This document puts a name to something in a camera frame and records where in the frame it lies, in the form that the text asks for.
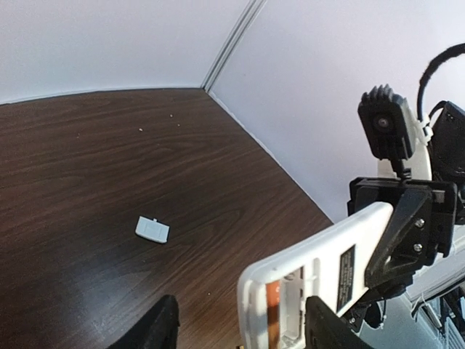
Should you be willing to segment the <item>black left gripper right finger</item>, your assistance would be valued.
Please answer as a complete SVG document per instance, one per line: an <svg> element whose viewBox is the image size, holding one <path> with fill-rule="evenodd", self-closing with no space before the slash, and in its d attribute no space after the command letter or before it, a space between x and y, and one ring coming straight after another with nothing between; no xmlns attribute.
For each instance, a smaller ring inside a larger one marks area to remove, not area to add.
<svg viewBox="0 0 465 349"><path fill-rule="evenodd" d="M310 349L372 349L355 335L318 297L306 299L305 348Z"/></svg>

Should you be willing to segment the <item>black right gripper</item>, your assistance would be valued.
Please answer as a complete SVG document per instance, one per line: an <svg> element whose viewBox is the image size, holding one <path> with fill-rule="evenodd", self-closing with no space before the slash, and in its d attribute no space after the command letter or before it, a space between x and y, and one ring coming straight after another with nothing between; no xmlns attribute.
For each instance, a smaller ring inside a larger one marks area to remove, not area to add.
<svg viewBox="0 0 465 349"><path fill-rule="evenodd" d="M376 201L389 203L393 213L365 269L370 288L344 315L347 326L360 333L364 324L383 327L387 300L412 284L422 258L448 256L456 223L458 188L453 182L359 177L349 184L348 214ZM382 292L374 288L389 289Z"/></svg>

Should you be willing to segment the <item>grey battery compartment cover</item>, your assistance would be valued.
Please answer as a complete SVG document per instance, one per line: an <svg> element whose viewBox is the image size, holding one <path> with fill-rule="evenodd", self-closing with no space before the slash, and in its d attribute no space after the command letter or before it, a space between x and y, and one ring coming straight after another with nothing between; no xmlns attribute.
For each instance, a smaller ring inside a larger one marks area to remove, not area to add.
<svg viewBox="0 0 465 349"><path fill-rule="evenodd" d="M156 219L140 216L135 228L135 234L149 241L165 244L168 241L169 230L168 225L164 225Z"/></svg>

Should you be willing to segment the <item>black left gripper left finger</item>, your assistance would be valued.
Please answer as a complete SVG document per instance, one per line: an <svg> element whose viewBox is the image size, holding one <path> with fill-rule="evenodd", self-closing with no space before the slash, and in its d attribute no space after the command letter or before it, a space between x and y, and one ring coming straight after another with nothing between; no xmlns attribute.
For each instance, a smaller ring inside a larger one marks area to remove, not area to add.
<svg viewBox="0 0 465 349"><path fill-rule="evenodd" d="M179 326L177 299L166 294L109 348L173 349L177 347Z"/></svg>

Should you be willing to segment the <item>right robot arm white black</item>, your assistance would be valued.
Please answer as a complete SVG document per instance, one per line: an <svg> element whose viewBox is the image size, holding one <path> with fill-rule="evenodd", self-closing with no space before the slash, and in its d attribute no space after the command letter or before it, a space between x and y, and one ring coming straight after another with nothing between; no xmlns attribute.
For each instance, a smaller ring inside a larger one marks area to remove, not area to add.
<svg viewBox="0 0 465 349"><path fill-rule="evenodd" d="M349 214L377 201L393 206L387 228L364 274L368 292L344 314L358 330L377 301L400 296L414 274L452 251L453 231L464 225L464 111L441 101L441 112L426 143L432 173L424 180L413 174L414 123L406 100L366 100L358 106L372 154L390 162L394 179L359 177L349 184Z"/></svg>

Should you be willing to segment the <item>white remote control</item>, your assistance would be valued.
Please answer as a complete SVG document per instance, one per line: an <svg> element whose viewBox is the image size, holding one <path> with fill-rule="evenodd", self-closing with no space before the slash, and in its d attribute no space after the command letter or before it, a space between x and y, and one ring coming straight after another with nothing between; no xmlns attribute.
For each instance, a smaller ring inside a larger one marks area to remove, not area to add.
<svg viewBox="0 0 465 349"><path fill-rule="evenodd" d="M305 240L249 265L238 281L245 348L268 348L266 284L280 281L280 348L305 348L306 299L318 296L339 318L368 290L365 269L392 216L375 202Z"/></svg>

